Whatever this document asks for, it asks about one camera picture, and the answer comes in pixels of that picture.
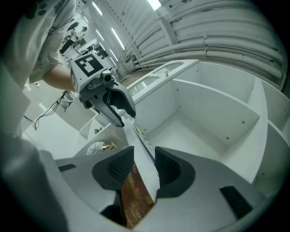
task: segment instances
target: white shirt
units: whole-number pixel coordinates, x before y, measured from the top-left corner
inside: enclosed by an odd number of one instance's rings
[[[73,42],[76,42],[76,41],[78,41],[78,40],[80,40],[81,39],[81,37],[82,36],[84,36],[84,32],[79,32],[79,33],[77,33],[77,37],[75,36],[75,34],[72,34],[72,37],[71,37],[71,40],[73,41]]]
[[[48,70],[62,64],[58,52],[75,13],[75,4],[75,0],[43,0],[37,2],[35,12],[19,20],[2,59],[21,88],[27,78],[30,83],[39,81]]]

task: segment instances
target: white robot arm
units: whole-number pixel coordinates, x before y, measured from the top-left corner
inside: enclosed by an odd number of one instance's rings
[[[110,123],[123,127],[121,117],[111,106],[136,116],[135,105],[126,87],[116,82],[112,73],[94,53],[80,56],[71,63],[71,79],[85,108],[95,107]]]

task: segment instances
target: person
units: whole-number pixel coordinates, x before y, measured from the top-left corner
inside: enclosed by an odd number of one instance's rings
[[[87,47],[87,49],[84,49],[81,51],[82,55],[88,54],[90,51],[94,50],[96,46],[92,44],[91,46]]]
[[[63,45],[62,49],[59,50],[60,53],[64,54],[70,46],[72,46],[75,42],[77,42],[81,37],[84,36],[86,30],[87,27],[83,27],[79,33],[76,33],[75,30],[73,30],[71,38]]]
[[[35,1],[18,21],[2,53],[2,63],[17,85],[44,80],[62,90],[75,91],[59,48],[74,17],[75,0]]]
[[[79,22],[75,22],[75,23],[73,23],[72,25],[69,26],[69,28],[68,28],[67,31],[70,31],[70,30],[72,30],[72,29],[75,29],[78,25],[79,25]]]

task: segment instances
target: small object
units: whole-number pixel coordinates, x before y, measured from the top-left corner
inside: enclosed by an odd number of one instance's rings
[[[109,144],[109,145],[104,144],[104,145],[102,146],[102,149],[103,149],[103,150],[112,150],[114,147],[115,147],[115,146],[114,146],[113,143],[112,143],[112,144]]]
[[[104,150],[102,149],[104,145],[104,142],[95,142],[93,143],[89,149],[87,150],[87,155],[92,155],[92,154],[96,154],[99,152],[103,152]]]
[[[95,134],[97,134],[97,133],[99,133],[101,130],[102,130],[102,127],[100,127],[99,129],[96,128],[96,129],[94,130],[94,132],[95,132]]]

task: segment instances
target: black wire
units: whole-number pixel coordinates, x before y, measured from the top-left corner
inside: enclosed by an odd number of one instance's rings
[[[67,93],[67,91],[65,91],[65,92],[63,92],[63,94],[62,94],[62,96],[59,98],[59,99],[57,99],[51,106],[50,106],[50,108],[43,114],[43,115],[41,115],[41,116],[39,116],[37,119],[36,119],[36,121],[35,122],[33,122],[31,119],[29,119],[28,117],[26,117],[25,115],[23,115],[24,116],[24,118],[26,118],[27,120],[29,120],[32,124],[33,124],[33,126],[34,126],[34,129],[37,131],[37,129],[38,129],[38,127],[39,127],[39,120],[42,118],[42,117],[46,117],[46,116],[50,116],[50,115],[52,115],[56,110],[57,110],[57,108],[58,108],[58,106],[60,105],[60,102],[61,102],[61,100],[64,98],[64,95]]]
[[[34,83],[34,84],[31,84],[31,85],[25,86],[24,89],[27,88],[27,87],[29,87],[29,86],[32,86],[32,85],[37,85],[37,83]]]

